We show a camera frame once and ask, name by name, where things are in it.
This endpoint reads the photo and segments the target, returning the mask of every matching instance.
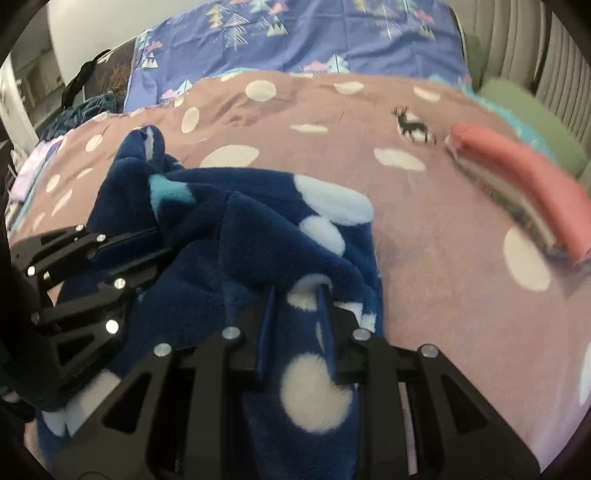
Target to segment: deer silhouette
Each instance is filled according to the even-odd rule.
[[[402,131],[402,136],[404,137],[405,135],[408,134],[408,136],[414,142],[415,141],[414,134],[416,132],[420,132],[425,137],[425,143],[427,143],[429,141],[429,139],[432,138],[433,144],[437,145],[437,137],[435,136],[435,134],[433,132],[431,132],[431,130],[429,130],[429,127],[420,121],[417,121],[417,122],[408,121],[407,113],[408,113],[408,105],[397,106],[394,110],[392,110],[392,114],[396,115],[398,117],[398,125],[400,126],[400,130]]]

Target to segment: bolt head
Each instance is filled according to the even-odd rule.
[[[242,332],[238,327],[229,326],[222,330],[222,336],[226,340],[236,340],[241,334]]]
[[[356,328],[353,330],[353,338],[358,342],[367,342],[371,337],[371,332],[365,328]]]
[[[119,322],[117,322],[117,320],[108,320],[107,323],[105,323],[105,329],[111,335],[114,335],[119,331]]]
[[[421,347],[421,355],[425,358],[435,358],[439,355],[439,349],[435,345],[428,343]]]
[[[117,290],[123,290],[125,288],[125,279],[123,279],[123,278],[117,278],[117,280],[115,280],[113,282],[113,286]]]
[[[154,355],[159,357],[169,356],[173,351],[173,348],[167,343],[159,343],[154,347]]]

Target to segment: green pillow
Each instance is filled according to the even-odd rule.
[[[477,92],[484,77],[485,58],[477,36],[464,32],[464,39],[466,40],[466,61],[472,77],[472,88]]]
[[[581,175],[588,161],[583,147],[558,117],[529,92],[509,80],[495,78],[487,80],[478,95],[505,107],[530,124],[554,151],[558,165],[573,177]]]
[[[587,193],[591,197],[591,161],[587,164],[587,168],[581,175],[579,183],[587,189]]]

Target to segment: reindeer print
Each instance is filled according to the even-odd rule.
[[[397,106],[392,110],[392,114],[398,117],[398,131],[403,138],[408,138],[413,142],[416,141],[417,137],[419,139],[424,138],[425,143],[433,140],[433,144],[437,145],[437,137],[420,118],[415,115],[413,115],[414,119],[412,120],[408,118],[412,115],[408,111],[408,105]]]

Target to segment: lavender cloth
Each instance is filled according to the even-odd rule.
[[[49,140],[49,142],[39,142],[18,172],[17,178],[9,193],[10,200],[13,202],[25,202],[39,172],[43,168],[43,165],[45,165],[45,162],[60,148],[63,138],[62,135],[53,140]]]

